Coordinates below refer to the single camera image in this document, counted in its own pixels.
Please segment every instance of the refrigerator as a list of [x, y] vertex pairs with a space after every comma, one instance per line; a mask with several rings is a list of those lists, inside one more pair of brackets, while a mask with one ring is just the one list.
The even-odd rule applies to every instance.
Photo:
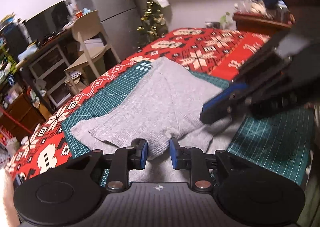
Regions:
[[141, 25], [133, 0], [75, 0], [79, 9], [98, 10], [110, 43], [121, 60], [137, 51]]

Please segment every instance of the ribbed gray surface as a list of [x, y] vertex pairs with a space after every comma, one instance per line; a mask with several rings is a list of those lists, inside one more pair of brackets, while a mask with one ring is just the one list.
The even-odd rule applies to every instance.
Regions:
[[208, 194], [192, 192], [186, 183], [132, 183], [109, 194], [87, 219], [70, 227], [241, 227], [225, 215]]

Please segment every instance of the cutting mat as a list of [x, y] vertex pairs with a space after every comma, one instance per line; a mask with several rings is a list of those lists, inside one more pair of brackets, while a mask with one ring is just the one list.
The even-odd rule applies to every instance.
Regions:
[[[81, 156], [90, 150], [70, 134], [70, 128], [80, 120], [105, 115], [117, 107], [152, 68], [151, 65], [148, 61], [136, 64], [84, 102], [62, 123], [72, 157]], [[229, 85], [226, 80], [204, 73], [191, 73], [222, 89]], [[313, 114], [305, 109], [295, 109], [262, 120], [247, 117], [228, 151], [301, 184], [308, 162], [312, 132]], [[105, 171], [102, 186], [107, 176], [108, 170]]]

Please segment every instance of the chair backrest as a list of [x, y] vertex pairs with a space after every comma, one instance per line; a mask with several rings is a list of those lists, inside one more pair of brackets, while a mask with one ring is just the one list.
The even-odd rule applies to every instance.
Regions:
[[98, 11], [92, 11], [79, 17], [72, 26], [73, 38], [80, 42], [78, 33], [80, 32], [83, 41], [91, 39], [93, 36], [102, 32], [103, 26], [100, 23], [100, 18], [98, 16]]

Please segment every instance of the red tablecloth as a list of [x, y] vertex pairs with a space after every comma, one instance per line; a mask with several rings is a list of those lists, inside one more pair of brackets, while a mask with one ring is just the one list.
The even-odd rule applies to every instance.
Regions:
[[233, 30], [183, 28], [172, 31], [123, 60], [74, 96], [30, 137], [6, 169], [12, 177], [21, 174], [29, 179], [65, 163], [71, 153], [61, 122], [136, 62], [166, 56], [186, 69], [231, 80], [241, 64], [268, 39], [265, 35]]

